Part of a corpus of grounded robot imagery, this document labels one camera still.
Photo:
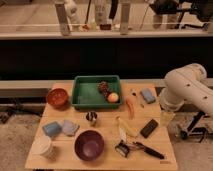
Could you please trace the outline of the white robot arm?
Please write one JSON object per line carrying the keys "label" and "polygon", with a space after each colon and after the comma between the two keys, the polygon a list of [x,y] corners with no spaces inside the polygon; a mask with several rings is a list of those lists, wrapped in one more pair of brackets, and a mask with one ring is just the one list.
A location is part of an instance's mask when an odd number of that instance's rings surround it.
{"label": "white robot arm", "polygon": [[192,63],[169,71],[164,78],[165,87],[159,94],[159,103],[166,111],[178,111],[188,101],[213,117],[213,90],[202,83],[207,71]]}

